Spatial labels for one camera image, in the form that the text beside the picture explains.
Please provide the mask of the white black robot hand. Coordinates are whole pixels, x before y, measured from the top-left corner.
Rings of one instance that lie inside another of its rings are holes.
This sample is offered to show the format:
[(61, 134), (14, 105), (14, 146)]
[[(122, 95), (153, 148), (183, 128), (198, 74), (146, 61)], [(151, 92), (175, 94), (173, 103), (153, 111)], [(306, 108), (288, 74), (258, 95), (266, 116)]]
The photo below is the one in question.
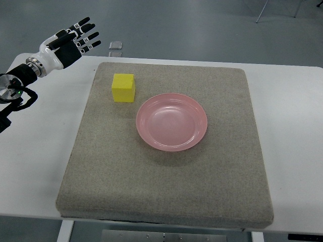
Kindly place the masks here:
[(69, 67), (83, 54), (101, 44), (101, 41), (96, 39), (99, 36), (98, 32), (85, 37), (85, 34), (95, 27), (95, 24), (89, 21), (90, 18), (86, 17), (69, 28), (57, 32), (40, 45), (39, 52), (33, 57), (38, 61), (44, 76), (53, 70)]

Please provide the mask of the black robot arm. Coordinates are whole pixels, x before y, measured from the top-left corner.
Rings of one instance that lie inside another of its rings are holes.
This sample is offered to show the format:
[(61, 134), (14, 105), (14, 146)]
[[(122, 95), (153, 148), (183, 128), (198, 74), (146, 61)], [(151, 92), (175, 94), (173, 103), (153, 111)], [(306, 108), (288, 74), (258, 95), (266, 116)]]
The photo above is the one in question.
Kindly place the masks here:
[(8, 115), (29, 108), (37, 99), (35, 91), (27, 86), (43, 77), (45, 69), (34, 57), (27, 59), (5, 74), (1, 74), (1, 104), (8, 106), (1, 110), (1, 132), (11, 125)]

